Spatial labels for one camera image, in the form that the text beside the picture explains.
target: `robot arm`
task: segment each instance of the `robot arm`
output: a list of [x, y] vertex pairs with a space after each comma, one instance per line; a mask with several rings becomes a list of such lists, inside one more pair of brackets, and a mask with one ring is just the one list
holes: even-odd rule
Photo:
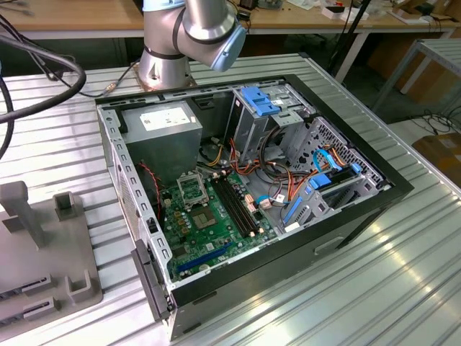
[[145, 0], [144, 52], [138, 73], [145, 89], [185, 87], [187, 57], [216, 71], [229, 69], [246, 31], [226, 0]]

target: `blue plastic clip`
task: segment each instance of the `blue plastic clip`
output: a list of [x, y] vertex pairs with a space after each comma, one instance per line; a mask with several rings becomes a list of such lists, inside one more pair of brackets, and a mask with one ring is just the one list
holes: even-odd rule
[[309, 179], [309, 183], [316, 190], [320, 189], [322, 186], [331, 184], [331, 180], [324, 174], [316, 175]]
[[351, 167], [356, 174], [360, 174], [360, 172], [362, 171], [362, 168], [359, 164], [353, 163]]
[[268, 96], [263, 93], [257, 86], [242, 88], [242, 95], [246, 101], [253, 106], [260, 117], [280, 113], [282, 110], [274, 106]]
[[317, 169], [319, 172], [322, 172], [322, 168], [320, 167], [320, 164], [318, 164], [317, 154], [322, 154], [322, 155], [325, 157], [326, 161], [328, 162], [328, 164], [330, 165], [331, 168], [337, 169], [337, 170], [339, 170], [339, 171], [342, 170], [342, 168], [336, 164], [336, 162], [334, 161], [332, 155], [330, 155], [330, 154], [329, 154], [326, 150], [324, 150], [324, 149], [318, 149], [318, 150], [314, 151], [313, 161], [314, 161], [314, 164], [315, 164], [316, 169]]

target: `electronic equipment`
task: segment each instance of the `electronic equipment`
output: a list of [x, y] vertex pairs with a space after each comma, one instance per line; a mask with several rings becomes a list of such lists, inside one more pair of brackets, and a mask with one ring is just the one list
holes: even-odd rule
[[258, 0], [240, 0], [239, 6], [251, 11], [258, 6]]
[[412, 190], [293, 75], [99, 99], [97, 112], [172, 339], [345, 247]]

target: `red wire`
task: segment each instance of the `red wire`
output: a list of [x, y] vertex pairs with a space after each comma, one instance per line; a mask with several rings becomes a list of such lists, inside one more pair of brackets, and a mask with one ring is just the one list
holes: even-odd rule
[[160, 192], [158, 191], [158, 185], [157, 185], [157, 179], [156, 179], [156, 176], [153, 175], [153, 172], [145, 165], [145, 164], [141, 164], [139, 163], [139, 166], [141, 166], [142, 168], [144, 168], [152, 177], [152, 180], [153, 180], [153, 183], [155, 184], [156, 186], [156, 192], [157, 192], [157, 208], [158, 208], [158, 222], [160, 222]]

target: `motherboard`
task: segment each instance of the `motherboard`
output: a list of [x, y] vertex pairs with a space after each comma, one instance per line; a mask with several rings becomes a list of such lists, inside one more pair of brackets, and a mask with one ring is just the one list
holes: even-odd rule
[[[224, 179], [200, 177], [194, 184], [195, 177], [180, 178], [178, 186], [162, 192], [173, 281], [208, 270], [277, 237], [263, 212], [252, 208], [253, 198], [237, 174]], [[206, 200], [202, 189], [207, 203], [191, 205], [191, 199]]]

